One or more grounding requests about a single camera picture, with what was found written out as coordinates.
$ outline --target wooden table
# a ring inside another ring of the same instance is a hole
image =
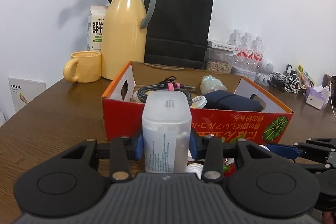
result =
[[[71,85],[61,80],[0,128],[0,223],[11,223],[20,215],[12,188],[21,173],[86,138],[106,142],[100,97],[109,83],[100,79]],[[281,143],[335,137],[330,106],[318,111],[300,95],[269,91],[295,112]],[[134,173],[144,170],[143,161],[130,164]],[[102,160],[100,172],[108,175],[107,160]]]

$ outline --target milk carton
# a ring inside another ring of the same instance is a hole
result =
[[[104,16],[108,6],[92,5],[87,18],[87,50],[100,52]]]

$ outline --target white cable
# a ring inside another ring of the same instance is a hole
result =
[[[301,81],[298,75],[287,76],[285,79],[285,91],[298,94],[299,90],[303,88],[303,86],[300,87],[300,83]]]
[[[331,81],[329,81],[328,88],[329,88],[329,91],[330,91],[331,108],[332,108],[333,113],[334,113],[334,116],[335,116],[335,118],[336,118],[335,111],[334,111],[334,106],[333,106],[333,101],[332,101],[332,98],[331,98],[331,85],[332,85],[332,84],[336,84],[336,83],[332,83]]]

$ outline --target blue gripper part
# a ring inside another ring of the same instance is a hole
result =
[[[302,156],[302,152],[292,145],[270,143],[266,146],[271,152],[290,160],[295,160]]]
[[[136,144],[136,150],[135,150],[135,158],[136,160],[140,160],[143,153],[143,135],[141,134],[139,136],[138,142]]]
[[[190,153],[193,159],[197,160],[198,150],[197,150],[197,145],[196,145],[196,138],[192,134],[190,135],[189,150],[190,150]]]

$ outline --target yellow mug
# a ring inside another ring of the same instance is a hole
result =
[[[99,80],[101,73],[101,53],[74,52],[63,68],[64,79],[69,83],[90,83]]]

